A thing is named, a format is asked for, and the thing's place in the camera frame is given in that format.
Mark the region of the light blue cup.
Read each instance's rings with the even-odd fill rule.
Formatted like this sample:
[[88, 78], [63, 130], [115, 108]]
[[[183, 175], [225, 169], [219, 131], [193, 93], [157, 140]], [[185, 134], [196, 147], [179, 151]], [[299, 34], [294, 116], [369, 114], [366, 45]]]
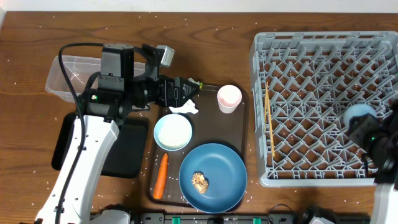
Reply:
[[357, 104], [357, 105], [353, 105], [350, 106], [349, 108], [347, 108], [343, 114], [343, 121], [345, 126], [349, 126], [349, 122], [352, 118], [357, 117], [357, 116], [364, 116], [367, 114], [371, 114], [372, 116], [376, 117], [376, 112], [375, 110], [369, 106], [369, 105], [365, 105], [365, 104]]

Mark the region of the pink cup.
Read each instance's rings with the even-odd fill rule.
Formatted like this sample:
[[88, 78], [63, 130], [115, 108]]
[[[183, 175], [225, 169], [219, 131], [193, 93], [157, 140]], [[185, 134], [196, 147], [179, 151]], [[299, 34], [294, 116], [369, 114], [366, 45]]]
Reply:
[[221, 112], [230, 114], [242, 100], [241, 90], [234, 85], [222, 86], [217, 92], [218, 106]]

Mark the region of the white tissue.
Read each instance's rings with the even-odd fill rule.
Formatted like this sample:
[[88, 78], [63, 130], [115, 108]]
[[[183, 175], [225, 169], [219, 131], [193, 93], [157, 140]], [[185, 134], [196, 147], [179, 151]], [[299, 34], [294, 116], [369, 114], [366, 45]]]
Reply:
[[196, 104], [192, 100], [188, 100], [183, 106], [174, 108], [174, 107], [169, 107], [170, 111], [172, 113], [179, 113], [179, 114], [197, 114], [198, 109], [196, 109]]

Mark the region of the orange carrot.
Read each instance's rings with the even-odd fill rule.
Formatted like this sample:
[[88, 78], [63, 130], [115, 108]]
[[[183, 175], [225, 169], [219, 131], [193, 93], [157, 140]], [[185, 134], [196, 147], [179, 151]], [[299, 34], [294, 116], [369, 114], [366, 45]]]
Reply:
[[153, 197], [156, 200], [160, 200], [164, 194], [166, 180], [167, 180], [168, 161], [169, 161], [169, 155], [165, 153], [162, 156], [160, 162], [158, 176], [154, 187]]

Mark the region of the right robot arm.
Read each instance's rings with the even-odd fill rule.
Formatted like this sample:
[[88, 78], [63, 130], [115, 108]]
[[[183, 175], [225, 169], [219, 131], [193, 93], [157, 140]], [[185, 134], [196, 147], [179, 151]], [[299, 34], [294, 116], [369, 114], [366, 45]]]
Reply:
[[365, 150], [363, 162], [368, 170], [367, 158], [377, 167], [374, 183], [374, 208], [371, 223], [397, 223], [397, 104], [382, 121], [365, 104], [350, 106], [343, 115], [348, 138]]

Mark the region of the green yellow snack wrapper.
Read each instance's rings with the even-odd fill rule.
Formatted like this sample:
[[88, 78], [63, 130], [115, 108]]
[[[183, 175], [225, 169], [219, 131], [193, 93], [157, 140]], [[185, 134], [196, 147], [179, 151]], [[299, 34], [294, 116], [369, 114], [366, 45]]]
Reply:
[[197, 82], [193, 78], [189, 78], [188, 81], [190, 81], [192, 83], [196, 83], [197, 85], [199, 85], [199, 89], [202, 89], [202, 87], [203, 87], [203, 83], [202, 82]]

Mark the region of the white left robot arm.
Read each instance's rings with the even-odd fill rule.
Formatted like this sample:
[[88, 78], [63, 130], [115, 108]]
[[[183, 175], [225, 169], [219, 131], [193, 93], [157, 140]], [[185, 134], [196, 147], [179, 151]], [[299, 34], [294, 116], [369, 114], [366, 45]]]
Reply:
[[60, 69], [75, 100], [76, 119], [62, 168], [36, 223], [130, 223], [130, 211], [120, 207], [91, 217], [104, 162], [124, 120], [133, 111], [148, 110], [151, 103], [181, 107], [200, 89], [187, 79], [160, 74], [160, 67], [169, 67], [175, 53], [166, 45], [99, 47], [101, 69], [90, 75], [80, 95], [67, 76], [63, 53], [58, 53]]

